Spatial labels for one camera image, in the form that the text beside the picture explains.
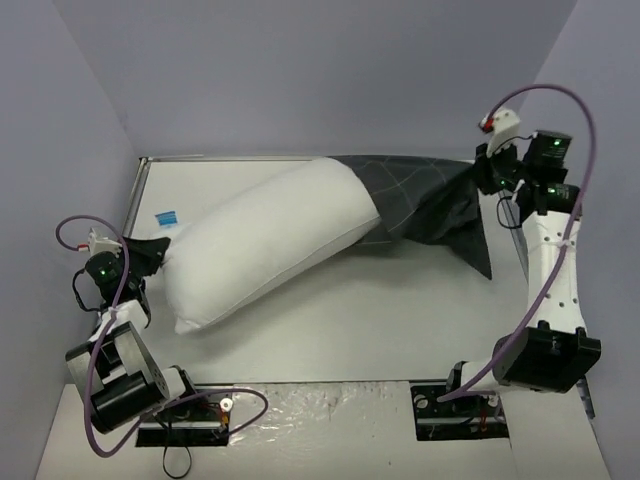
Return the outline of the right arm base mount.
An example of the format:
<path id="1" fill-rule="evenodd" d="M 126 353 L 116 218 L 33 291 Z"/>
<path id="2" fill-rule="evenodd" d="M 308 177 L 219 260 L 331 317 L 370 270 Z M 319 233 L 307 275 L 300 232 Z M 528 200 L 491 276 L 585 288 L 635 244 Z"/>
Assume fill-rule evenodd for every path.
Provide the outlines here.
<path id="1" fill-rule="evenodd" d="M 411 382 L 416 439 L 422 442 L 508 439 L 504 410 L 497 397 L 470 396 L 438 402 L 445 380 Z"/>

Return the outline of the dark grey checked pillowcase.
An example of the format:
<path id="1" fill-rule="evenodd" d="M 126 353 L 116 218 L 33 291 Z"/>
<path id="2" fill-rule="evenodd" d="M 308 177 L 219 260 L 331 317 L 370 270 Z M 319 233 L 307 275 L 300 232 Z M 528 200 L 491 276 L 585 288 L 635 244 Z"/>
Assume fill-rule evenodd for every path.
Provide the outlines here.
<path id="1" fill-rule="evenodd" d="M 335 159 L 362 182 L 380 217 L 361 245 L 410 240 L 446 246 L 485 278 L 493 278 L 471 163 L 399 155 Z"/>

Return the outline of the white pillow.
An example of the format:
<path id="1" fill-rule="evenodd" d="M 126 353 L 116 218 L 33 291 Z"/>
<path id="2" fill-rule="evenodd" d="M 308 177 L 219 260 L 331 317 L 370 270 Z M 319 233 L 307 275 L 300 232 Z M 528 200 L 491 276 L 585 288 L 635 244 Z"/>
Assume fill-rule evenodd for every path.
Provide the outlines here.
<path id="1" fill-rule="evenodd" d="M 170 229 L 162 276 L 176 333 L 229 317 L 357 243 L 380 222 L 353 170 L 324 157 L 280 172 Z"/>

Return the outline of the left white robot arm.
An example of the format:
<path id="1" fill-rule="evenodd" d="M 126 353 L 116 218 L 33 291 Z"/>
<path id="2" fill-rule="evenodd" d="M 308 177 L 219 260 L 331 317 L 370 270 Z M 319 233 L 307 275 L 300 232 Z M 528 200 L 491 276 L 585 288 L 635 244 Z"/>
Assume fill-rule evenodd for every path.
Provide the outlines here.
<path id="1" fill-rule="evenodd" d="M 160 369 L 140 336 L 151 322 L 145 279 L 161 267 L 170 239 L 126 244 L 129 263 L 116 247 L 94 252 L 82 269 L 101 294 L 100 321 L 89 340 L 65 356 L 78 392 L 91 385 L 83 402 L 102 434 L 163 405 L 179 418 L 195 415 L 201 406 L 202 395 L 186 371 Z"/>

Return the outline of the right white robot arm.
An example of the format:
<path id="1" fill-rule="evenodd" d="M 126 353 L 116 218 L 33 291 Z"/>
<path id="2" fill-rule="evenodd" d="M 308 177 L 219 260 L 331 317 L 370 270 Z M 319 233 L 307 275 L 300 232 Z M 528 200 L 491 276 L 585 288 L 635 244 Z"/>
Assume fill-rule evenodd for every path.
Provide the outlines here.
<path id="1" fill-rule="evenodd" d="M 523 158 L 515 134 L 492 132 L 476 150 L 480 191 L 498 193 L 517 210 L 527 256 L 527 307 L 514 331 L 498 339 L 487 361 L 456 364 L 439 402 L 457 413 L 480 395 L 508 390 L 566 393 L 598 362 L 600 340 L 590 336 L 577 287 L 577 239 L 582 190 L 566 183 L 569 136 L 538 130 Z"/>

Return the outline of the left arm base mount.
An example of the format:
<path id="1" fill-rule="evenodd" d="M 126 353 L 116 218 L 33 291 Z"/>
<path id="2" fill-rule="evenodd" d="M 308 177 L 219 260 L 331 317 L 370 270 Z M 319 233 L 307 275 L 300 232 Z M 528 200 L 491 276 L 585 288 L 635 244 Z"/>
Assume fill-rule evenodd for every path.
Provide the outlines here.
<path id="1" fill-rule="evenodd" d="M 166 408 L 145 419 L 135 439 L 137 448 L 226 447 L 230 412 L 220 407 L 225 395 L 209 395 Z"/>

